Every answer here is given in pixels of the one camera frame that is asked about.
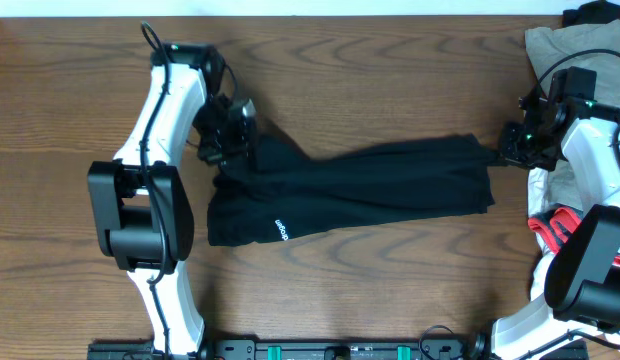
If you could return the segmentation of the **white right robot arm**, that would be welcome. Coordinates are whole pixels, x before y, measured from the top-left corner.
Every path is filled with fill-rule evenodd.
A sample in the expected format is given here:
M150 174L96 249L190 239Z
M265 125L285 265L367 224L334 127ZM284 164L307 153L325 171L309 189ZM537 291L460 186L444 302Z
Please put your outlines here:
M566 97L552 112L527 120L512 150L552 151L548 170L566 160L585 216L550 262L542 293L492 325L485 352L500 359L539 359L620 333L620 109Z

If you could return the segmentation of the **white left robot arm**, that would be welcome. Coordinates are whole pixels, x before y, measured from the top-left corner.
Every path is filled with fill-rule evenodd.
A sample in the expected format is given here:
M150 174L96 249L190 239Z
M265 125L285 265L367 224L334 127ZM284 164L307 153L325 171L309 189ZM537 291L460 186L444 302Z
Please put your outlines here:
M142 343L94 343L90 359L211 359L186 260L194 215L179 175L189 134L198 158L221 166L250 154L251 100L222 92L232 72L209 44L155 45L151 86L138 121L110 161L95 161L88 190L99 247L136 285L154 329Z

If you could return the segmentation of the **black t-shirt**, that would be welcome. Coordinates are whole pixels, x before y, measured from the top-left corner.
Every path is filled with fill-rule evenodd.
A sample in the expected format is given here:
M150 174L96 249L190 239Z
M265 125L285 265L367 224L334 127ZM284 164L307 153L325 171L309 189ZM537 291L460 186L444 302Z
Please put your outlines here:
M263 136L221 165L207 212L212 246L288 241L337 228L482 214L495 151L471 135L377 145L313 160Z

